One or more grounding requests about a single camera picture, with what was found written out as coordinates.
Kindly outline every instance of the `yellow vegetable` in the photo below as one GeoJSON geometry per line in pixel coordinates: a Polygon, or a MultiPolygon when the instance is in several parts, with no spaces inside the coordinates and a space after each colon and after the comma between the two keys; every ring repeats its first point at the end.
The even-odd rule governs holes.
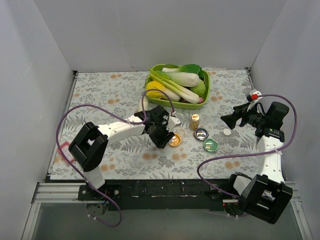
{"type": "MultiPolygon", "coordinates": [[[[166,88],[165,86],[163,86],[160,82],[157,81],[151,81],[146,85],[146,89],[159,89],[163,92],[165,92],[171,101],[174,102],[179,102],[180,100],[180,96],[176,93],[174,93],[173,91],[171,91],[170,89],[166,88]]],[[[160,91],[148,91],[146,93],[146,95],[149,98],[156,98],[156,99],[167,99],[167,97],[160,91]]]]}

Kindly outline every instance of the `patterned tablecloth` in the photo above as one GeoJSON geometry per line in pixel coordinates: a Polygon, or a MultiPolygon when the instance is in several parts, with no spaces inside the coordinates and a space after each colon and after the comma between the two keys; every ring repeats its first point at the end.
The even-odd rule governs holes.
{"type": "MultiPolygon", "coordinates": [[[[178,147],[167,145],[164,149],[157,149],[147,135],[114,143],[107,148],[100,164],[105,179],[197,179],[197,166],[206,159],[256,152],[256,137],[251,126],[236,127],[231,135],[225,136],[223,130],[227,126],[220,120],[220,116],[230,114],[234,106],[246,102],[245,94],[251,90],[246,71],[206,70],[211,78],[207,103],[198,110],[176,109],[176,116],[182,121],[182,128],[177,128],[182,143],[178,147]],[[188,127],[192,114],[200,115],[200,126],[205,127],[209,136],[218,142],[216,153],[205,151],[203,142],[193,137],[188,127]]],[[[94,104],[127,118],[137,111],[147,75],[146,71],[79,73],[70,108],[94,104]]],[[[149,109],[153,107],[154,104],[149,104],[149,109]]],[[[100,125],[115,121],[95,108],[78,108],[67,117],[60,142],[71,142],[86,122],[100,125]]],[[[229,178],[236,171],[253,177],[257,169],[257,157],[247,157],[217,160],[203,166],[201,172],[212,179],[229,178]]],[[[57,154],[50,179],[80,178],[57,154]]]]}

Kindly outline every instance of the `white backdrop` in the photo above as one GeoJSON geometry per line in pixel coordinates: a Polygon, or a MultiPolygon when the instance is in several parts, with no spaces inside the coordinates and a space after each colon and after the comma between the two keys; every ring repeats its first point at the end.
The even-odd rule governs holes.
{"type": "Polygon", "coordinates": [[[286,0],[34,0],[80,72],[250,67],[286,0]]]}
{"type": "Polygon", "coordinates": [[[0,239],[20,239],[72,71],[33,0],[0,1],[0,239]]]}
{"type": "MultiPolygon", "coordinates": [[[[283,170],[297,184],[313,239],[320,239],[320,208],[315,203],[320,197],[319,13],[318,0],[288,0],[252,66],[257,89],[283,95],[296,107],[297,132],[292,145],[283,150],[283,170]]],[[[282,127],[287,140],[293,123],[290,110],[282,127]]]]}

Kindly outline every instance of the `small jar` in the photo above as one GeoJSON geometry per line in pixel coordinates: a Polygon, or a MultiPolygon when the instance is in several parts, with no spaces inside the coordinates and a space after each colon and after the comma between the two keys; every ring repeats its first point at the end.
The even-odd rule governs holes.
{"type": "Polygon", "coordinates": [[[193,114],[191,116],[191,120],[190,120],[190,123],[189,123],[189,128],[192,131],[195,131],[199,127],[199,122],[200,122],[199,115],[198,114],[193,114]]]}

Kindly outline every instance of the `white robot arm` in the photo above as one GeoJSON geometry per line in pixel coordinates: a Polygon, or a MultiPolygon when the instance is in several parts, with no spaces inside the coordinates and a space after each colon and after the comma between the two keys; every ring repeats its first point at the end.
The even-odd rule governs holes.
{"type": "Polygon", "coordinates": [[[163,149],[175,135],[173,129],[181,125],[175,116],[170,115],[162,106],[146,111],[146,121],[143,112],[137,112],[126,120],[110,124],[94,125],[87,122],[79,131],[69,146],[74,159],[81,165],[86,179],[99,189],[105,184],[99,164],[106,148],[113,143],[132,136],[148,134],[157,148],[163,149]]]}
{"type": "Polygon", "coordinates": [[[240,210],[274,224],[293,194],[292,189],[285,185],[281,152],[277,150],[285,141],[284,132],[280,128],[289,108],[274,101],[265,113],[262,104],[258,103],[261,99],[259,95],[261,93],[254,89],[246,96],[248,103],[235,106],[232,114],[222,116],[221,119],[230,129],[234,129],[237,120],[242,118],[240,127],[248,123],[256,128],[258,151],[275,152],[259,156],[258,173],[254,178],[236,172],[229,178],[227,188],[228,192],[236,191],[240,196],[237,203],[240,210]],[[261,105],[262,112],[258,112],[258,104],[261,105]]]}

